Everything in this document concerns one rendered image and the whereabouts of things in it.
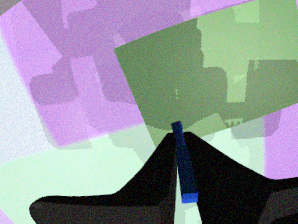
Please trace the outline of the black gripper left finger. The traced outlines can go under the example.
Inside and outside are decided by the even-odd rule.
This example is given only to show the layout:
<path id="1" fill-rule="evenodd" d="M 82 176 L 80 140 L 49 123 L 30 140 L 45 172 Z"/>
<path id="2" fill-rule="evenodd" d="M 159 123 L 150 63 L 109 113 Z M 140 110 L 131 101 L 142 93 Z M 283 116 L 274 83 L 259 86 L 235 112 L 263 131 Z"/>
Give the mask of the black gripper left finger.
<path id="1" fill-rule="evenodd" d="M 29 205 L 29 213 L 36 224 L 174 224 L 176 155 L 176 135 L 168 133 L 116 193 L 45 196 Z"/>

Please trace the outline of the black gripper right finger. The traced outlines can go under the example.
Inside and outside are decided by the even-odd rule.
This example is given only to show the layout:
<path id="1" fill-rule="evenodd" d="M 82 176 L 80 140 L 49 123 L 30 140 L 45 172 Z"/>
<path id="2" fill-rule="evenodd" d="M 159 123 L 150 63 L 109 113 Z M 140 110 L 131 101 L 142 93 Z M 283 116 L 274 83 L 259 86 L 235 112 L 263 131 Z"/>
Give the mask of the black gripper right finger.
<path id="1" fill-rule="evenodd" d="M 267 179 L 184 132 L 196 177 L 202 224 L 271 224 L 298 213 L 298 177 Z"/>

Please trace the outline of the blue pin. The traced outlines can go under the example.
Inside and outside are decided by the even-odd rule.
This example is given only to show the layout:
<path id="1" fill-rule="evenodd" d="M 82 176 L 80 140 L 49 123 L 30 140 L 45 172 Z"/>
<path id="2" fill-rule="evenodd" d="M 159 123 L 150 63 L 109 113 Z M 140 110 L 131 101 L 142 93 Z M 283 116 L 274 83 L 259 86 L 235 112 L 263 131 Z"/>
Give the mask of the blue pin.
<path id="1" fill-rule="evenodd" d="M 172 123 L 172 127 L 177 140 L 176 163 L 181 186 L 181 201 L 198 202 L 198 186 L 196 177 L 193 175 L 192 160 L 190 160 L 188 148 L 184 143 L 184 129 L 182 129 L 181 121 Z"/>

